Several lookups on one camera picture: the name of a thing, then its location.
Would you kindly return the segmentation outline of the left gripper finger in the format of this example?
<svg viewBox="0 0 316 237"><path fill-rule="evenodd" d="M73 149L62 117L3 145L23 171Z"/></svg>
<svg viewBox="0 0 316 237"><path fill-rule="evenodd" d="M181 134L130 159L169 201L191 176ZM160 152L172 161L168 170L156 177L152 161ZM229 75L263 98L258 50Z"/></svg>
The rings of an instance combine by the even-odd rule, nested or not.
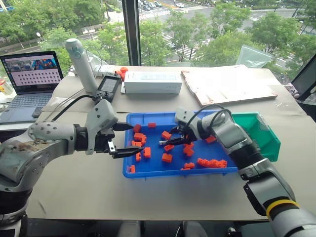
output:
<svg viewBox="0 0 316 237"><path fill-rule="evenodd" d="M130 146L126 148L117 149L113 154L112 158L125 158L130 157L132 155L136 155L137 153L140 153L143 151L144 148L137 147L137 146Z"/></svg>
<svg viewBox="0 0 316 237"><path fill-rule="evenodd" d="M113 131L126 131L133 128L134 126L126 122L117 122L113 125Z"/></svg>

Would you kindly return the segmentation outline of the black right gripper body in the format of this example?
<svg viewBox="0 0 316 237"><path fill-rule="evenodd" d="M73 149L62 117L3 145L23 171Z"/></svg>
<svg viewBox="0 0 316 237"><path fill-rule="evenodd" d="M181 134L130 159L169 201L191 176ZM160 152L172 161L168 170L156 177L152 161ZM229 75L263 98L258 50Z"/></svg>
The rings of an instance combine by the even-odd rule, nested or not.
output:
<svg viewBox="0 0 316 237"><path fill-rule="evenodd" d="M192 142L197 140L194 131L191 128L186 128L184 125L178 125L178 134L180 134L180 140L178 141L178 145L180 144L191 144Z"/></svg>

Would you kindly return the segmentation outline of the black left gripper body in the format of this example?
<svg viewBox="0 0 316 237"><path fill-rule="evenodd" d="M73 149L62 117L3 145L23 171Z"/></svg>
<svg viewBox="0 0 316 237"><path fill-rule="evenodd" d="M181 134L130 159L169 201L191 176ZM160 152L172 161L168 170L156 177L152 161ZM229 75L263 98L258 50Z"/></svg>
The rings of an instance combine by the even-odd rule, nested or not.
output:
<svg viewBox="0 0 316 237"><path fill-rule="evenodd" d="M95 137L94 151L96 153L109 153L113 155L116 152L113 139L115 134L112 130L104 131L100 130Z"/></svg>

